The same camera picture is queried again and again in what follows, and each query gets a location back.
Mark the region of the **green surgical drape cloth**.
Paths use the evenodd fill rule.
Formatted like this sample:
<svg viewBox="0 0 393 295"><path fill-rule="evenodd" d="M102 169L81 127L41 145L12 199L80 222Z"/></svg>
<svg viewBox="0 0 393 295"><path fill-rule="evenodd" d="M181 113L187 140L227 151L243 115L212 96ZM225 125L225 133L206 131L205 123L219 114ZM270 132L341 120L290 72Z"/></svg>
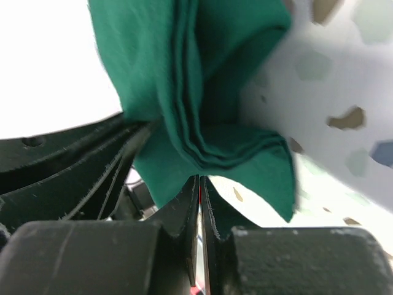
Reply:
<svg viewBox="0 0 393 295"><path fill-rule="evenodd" d="M134 161L158 207L193 175L230 178L285 220L287 141L238 122L243 85L287 33L282 1L90 1L98 52L126 120L159 125Z"/></svg>

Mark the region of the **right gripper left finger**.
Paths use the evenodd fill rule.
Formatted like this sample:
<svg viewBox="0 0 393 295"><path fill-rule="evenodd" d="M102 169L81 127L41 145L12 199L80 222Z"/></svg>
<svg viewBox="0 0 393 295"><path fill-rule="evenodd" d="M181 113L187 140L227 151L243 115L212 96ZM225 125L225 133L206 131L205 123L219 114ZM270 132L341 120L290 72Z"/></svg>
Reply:
<svg viewBox="0 0 393 295"><path fill-rule="evenodd" d="M189 294L200 179L145 221L29 222L1 252L2 294Z"/></svg>

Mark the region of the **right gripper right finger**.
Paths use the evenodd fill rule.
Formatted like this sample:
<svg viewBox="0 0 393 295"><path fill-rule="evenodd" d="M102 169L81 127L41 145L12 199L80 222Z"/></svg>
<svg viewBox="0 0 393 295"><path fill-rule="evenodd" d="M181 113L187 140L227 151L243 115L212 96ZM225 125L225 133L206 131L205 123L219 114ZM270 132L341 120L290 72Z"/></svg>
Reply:
<svg viewBox="0 0 393 295"><path fill-rule="evenodd" d="M358 227L261 228L201 178L208 294L391 294L392 269Z"/></svg>

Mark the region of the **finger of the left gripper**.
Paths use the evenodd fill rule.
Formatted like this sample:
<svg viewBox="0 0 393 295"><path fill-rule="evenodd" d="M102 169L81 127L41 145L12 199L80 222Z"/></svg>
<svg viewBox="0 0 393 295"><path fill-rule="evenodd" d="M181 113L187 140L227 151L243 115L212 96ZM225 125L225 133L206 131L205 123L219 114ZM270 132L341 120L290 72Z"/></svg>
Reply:
<svg viewBox="0 0 393 295"><path fill-rule="evenodd" d="M125 152L133 155L153 122L126 122L123 114L55 133L1 140L1 195L40 186L69 171L106 178Z"/></svg>
<svg viewBox="0 0 393 295"><path fill-rule="evenodd" d="M93 170L84 175L78 169L19 194L1 195L1 230L17 230L30 221L100 220L112 216L134 157L149 136L143 138L133 155L123 153L106 178L94 177Z"/></svg>

